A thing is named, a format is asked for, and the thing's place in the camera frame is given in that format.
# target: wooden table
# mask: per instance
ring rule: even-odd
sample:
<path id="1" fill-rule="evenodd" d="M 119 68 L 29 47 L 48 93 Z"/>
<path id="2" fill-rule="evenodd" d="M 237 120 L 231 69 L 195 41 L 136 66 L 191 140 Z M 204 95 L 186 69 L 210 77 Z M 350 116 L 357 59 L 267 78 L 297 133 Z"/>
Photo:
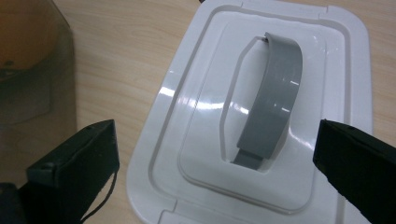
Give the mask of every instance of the wooden table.
<path id="1" fill-rule="evenodd" d="M 371 40 L 374 135 L 396 146 L 396 1 L 290 0 L 355 13 Z M 86 223 L 141 223 L 125 188 L 134 146 L 198 0 L 54 0 L 68 20 L 77 58 L 78 127 L 114 119 L 119 180 L 105 207 Z M 106 194 L 103 190 L 98 201 Z"/>

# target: white plastic lid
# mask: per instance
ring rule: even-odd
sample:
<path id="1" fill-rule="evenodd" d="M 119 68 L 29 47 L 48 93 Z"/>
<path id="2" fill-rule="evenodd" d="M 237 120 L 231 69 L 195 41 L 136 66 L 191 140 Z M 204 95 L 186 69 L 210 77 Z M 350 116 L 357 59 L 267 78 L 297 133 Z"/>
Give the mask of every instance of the white plastic lid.
<path id="1" fill-rule="evenodd" d="M 298 43 L 303 75 L 275 155 L 252 170 L 232 161 L 265 69 L 266 32 Z M 131 204 L 147 223 L 367 222 L 312 157 L 321 119 L 371 133 L 371 99 L 368 35 L 350 12 L 206 1 L 134 150 L 127 176 Z"/>

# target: white container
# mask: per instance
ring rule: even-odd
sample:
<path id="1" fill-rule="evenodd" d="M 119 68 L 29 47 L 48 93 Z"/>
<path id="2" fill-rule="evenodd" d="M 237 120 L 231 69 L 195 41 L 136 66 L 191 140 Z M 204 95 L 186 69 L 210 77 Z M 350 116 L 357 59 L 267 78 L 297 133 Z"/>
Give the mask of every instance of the white container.
<path id="1" fill-rule="evenodd" d="M 265 32 L 296 41 L 303 76 L 275 156 L 232 164 L 262 80 Z M 127 191 L 147 223 L 368 223 L 312 162 L 321 119 L 372 132 L 370 51 L 339 7 L 206 1 L 148 115 Z"/>

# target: table surface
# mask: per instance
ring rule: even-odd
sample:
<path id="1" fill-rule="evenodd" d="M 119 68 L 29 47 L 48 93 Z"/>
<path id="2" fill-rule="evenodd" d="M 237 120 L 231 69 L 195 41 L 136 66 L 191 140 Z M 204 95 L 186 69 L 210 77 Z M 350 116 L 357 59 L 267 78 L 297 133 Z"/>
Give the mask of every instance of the table surface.
<path id="1" fill-rule="evenodd" d="M 117 186 L 86 223 L 141 223 L 126 195 L 134 146 L 198 0 L 54 0 L 69 22 L 77 59 L 78 128 L 114 119 L 120 151 Z M 290 0 L 356 14 L 371 41 L 374 136 L 396 146 L 396 1 Z"/>

